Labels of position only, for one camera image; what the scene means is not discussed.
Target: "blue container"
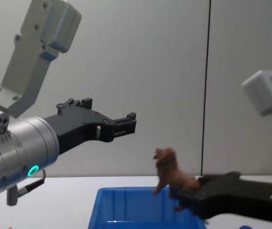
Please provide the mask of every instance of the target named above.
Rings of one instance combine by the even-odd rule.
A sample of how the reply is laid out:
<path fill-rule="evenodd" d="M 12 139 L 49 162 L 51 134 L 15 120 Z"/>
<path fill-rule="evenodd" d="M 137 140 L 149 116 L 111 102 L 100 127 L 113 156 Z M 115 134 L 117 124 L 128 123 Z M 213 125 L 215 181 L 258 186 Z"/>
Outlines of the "blue container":
<path fill-rule="evenodd" d="M 165 188 L 154 196 L 153 187 L 102 188 L 98 191 L 89 229 L 206 229 L 189 210 L 175 212 L 176 200 Z"/>

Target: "table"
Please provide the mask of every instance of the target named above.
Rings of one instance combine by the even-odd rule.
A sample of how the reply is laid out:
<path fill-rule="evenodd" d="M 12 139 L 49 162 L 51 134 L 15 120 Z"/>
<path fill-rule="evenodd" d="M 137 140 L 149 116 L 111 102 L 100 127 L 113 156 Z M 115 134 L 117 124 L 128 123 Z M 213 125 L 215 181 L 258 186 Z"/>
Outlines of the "table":
<path fill-rule="evenodd" d="M 272 176 L 243 177 L 272 182 Z M 19 187 L 33 182 L 29 178 Z M 157 177 L 71 177 L 47 178 L 45 184 L 21 197 L 17 206 L 6 205 L 6 193 L 0 194 L 0 229 L 85 229 L 95 196 L 102 187 L 155 186 Z M 209 220 L 208 229 L 272 229 L 272 223 L 234 215 Z"/>

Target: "white wall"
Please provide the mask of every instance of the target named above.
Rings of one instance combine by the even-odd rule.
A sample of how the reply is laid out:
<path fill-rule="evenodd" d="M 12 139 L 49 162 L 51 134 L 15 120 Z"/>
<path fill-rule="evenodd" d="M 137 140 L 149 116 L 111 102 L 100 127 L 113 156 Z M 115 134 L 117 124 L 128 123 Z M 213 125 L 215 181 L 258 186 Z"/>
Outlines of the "white wall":
<path fill-rule="evenodd" d="M 272 119 L 241 89 L 272 68 L 272 0 L 212 0 L 204 173 L 272 174 Z"/>
<path fill-rule="evenodd" d="M 135 111 L 138 125 L 111 144 L 71 150 L 48 175 L 153 175 L 158 146 L 173 146 L 181 166 L 199 174 L 209 1 L 70 2 L 82 14 L 74 43 L 51 64 L 23 117 L 53 115 L 56 103 L 92 97 L 93 109 L 110 118 Z M 0 0 L 0 82 L 29 4 Z"/>

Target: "green led light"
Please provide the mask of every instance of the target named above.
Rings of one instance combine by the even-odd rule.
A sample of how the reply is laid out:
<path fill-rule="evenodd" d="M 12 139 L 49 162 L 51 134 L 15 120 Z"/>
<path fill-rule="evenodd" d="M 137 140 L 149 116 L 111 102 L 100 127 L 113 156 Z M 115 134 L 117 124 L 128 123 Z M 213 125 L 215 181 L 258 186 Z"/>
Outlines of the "green led light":
<path fill-rule="evenodd" d="M 29 176 L 29 177 L 33 176 L 34 174 L 37 173 L 38 170 L 39 170 L 39 166 L 33 166 L 33 167 L 29 170 L 28 176 Z"/>

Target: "brown toy dog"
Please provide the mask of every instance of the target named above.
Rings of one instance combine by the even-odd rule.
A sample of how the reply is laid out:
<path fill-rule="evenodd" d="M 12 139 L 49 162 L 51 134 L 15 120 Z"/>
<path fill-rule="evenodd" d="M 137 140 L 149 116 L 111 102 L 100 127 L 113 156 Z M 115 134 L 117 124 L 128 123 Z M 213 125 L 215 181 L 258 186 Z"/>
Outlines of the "brown toy dog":
<path fill-rule="evenodd" d="M 176 154 L 173 149 L 156 149 L 155 156 L 156 167 L 158 170 L 159 183 L 153 194 L 158 194 L 167 185 L 170 187 L 181 187 L 197 192 L 200 189 L 200 184 L 195 178 L 185 174 L 178 168 Z M 181 211 L 184 208 L 179 206 L 175 210 Z"/>

